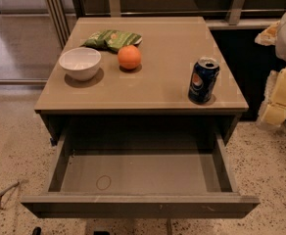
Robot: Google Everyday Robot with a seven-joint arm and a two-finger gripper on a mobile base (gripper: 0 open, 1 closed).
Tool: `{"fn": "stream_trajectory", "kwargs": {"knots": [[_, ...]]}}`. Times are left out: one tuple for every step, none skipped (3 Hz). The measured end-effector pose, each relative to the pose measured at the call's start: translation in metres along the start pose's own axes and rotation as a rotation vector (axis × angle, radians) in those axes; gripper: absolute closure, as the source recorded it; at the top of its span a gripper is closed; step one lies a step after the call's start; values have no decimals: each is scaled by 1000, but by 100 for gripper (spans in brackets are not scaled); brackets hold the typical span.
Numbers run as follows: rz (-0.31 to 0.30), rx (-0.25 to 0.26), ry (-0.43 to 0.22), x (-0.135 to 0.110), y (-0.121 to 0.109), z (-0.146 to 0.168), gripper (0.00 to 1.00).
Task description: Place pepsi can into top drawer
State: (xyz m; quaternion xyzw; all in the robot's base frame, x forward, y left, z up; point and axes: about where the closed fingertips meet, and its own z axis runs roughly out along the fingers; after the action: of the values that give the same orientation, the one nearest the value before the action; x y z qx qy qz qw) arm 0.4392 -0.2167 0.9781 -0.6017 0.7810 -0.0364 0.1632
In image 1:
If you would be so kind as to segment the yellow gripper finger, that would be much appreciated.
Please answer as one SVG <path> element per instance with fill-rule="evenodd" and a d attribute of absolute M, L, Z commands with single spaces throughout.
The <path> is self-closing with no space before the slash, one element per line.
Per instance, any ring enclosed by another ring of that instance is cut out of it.
<path fill-rule="evenodd" d="M 263 95 L 257 118 L 258 127 L 280 127 L 286 120 L 286 68 L 269 73 Z"/>
<path fill-rule="evenodd" d="M 257 35 L 255 38 L 255 42 L 262 46 L 270 46 L 276 43 L 277 38 L 277 29 L 280 24 L 280 21 L 277 21 L 271 24 L 268 28 L 263 30 L 261 33 Z"/>

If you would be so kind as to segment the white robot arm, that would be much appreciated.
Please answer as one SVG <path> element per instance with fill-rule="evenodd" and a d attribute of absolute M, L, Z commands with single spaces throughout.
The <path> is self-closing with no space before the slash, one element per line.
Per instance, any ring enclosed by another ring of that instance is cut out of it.
<path fill-rule="evenodd" d="M 255 42 L 263 46 L 273 45 L 276 57 L 286 62 L 286 13 L 278 22 L 259 33 Z M 263 95 L 258 126 L 262 129 L 280 127 L 286 120 L 286 67 L 269 73 Z"/>

